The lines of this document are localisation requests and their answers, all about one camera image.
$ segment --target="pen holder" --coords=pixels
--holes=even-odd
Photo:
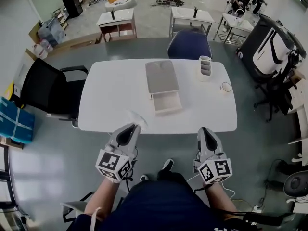
[[[197,78],[199,81],[207,82],[213,74],[212,59],[208,56],[200,56],[197,69]]]

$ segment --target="robotic hand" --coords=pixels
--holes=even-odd
[[[134,150],[141,127],[129,123],[110,136],[105,149],[100,150],[96,167],[102,175],[114,183],[120,183],[133,168],[136,159]]]
[[[199,172],[207,185],[222,182],[232,175],[231,161],[223,152],[220,139],[208,128],[198,131],[198,153],[193,171]]]

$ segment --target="gray floor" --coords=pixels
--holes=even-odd
[[[56,68],[84,64],[90,69],[96,61],[167,58],[168,43],[168,38],[126,40],[125,44],[110,42],[69,51],[48,58],[47,62]],[[241,198],[256,205],[264,195],[263,181],[272,161],[279,158],[290,162],[299,151],[297,144],[287,144],[297,136],[297,117],[278,113],[271,123],[266,123],[267,107],[253,108],[253,103],[263,96],[254,89],[255,84],[235,56],[234,47],[216,42],[210,42],[210,46],[213,60],[222,62],[229,74],[237,108],[237,129],[218,134],[233,168],[233,176],[225,181],[225,186],[236,191],[234,199]],[[82,76],[82,73],[70,75],[68,79]],[[68,122],[45,118],[43,112],[31,110],[36,115],[33,142],[23,151],[10,151],[16,198],[38,230],[63,230],[68,225],[62,221],[59,203],[78,200],[97,189],[102,176],[94,165],[109,136],[72,128]],[[175,160],[174,171],[187,179],[192,177],[196,148],[196,134],[140,135],[134,183],[142,174],[154,178],[169,157]],[[193,179],[191,185],[200,187],[200,179]],[[125,184],[122,183],[120,188],[125,190]],[[283,193],[268,191],[264,211],[289,211],[291,206],[285,203],[286,199]],[[289,226],[280,230],[293,229]]]
[[[136,28],[138,38],[159,38],[168,37],[170,23],[170,7],[151,6],[156,4],[156,0],[135,0],[137,6],[134,8]],[[185,2],[184,8],[194,8],[196,6],[200,10],[209,11],[213,17],[214,23],[208,35],[208,40],[213,40],[215,31],[220,22],[222,12],[214,11],[207,8],[202,0],[182,0]],[[96,25],[100,15],[106,12],[105,2],[99,2],[92,6],[88,6],[89,0],[83,5],[84,12],[76,18],[68,20],[69,26],[65,30],[66,40],[74,39],[91,33],[99,32],[99,27]],[[257,20],[257,17],[248,12],[246,19],[251,23]]]

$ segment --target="black and white marker cube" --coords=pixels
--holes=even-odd
[[[100,151],[95,166],[102,175],[115,180],[121,180],[132,168],[129,156],[106,150]]]
[[[206,184],[222,182],[232,175],[230,159],[206,160],[198,167]]]

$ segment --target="blue box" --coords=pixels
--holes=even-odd
[[[0,135],[15,142],[29,144],[32,142],[34,115],[17,108],[17,106],[0,97]]]

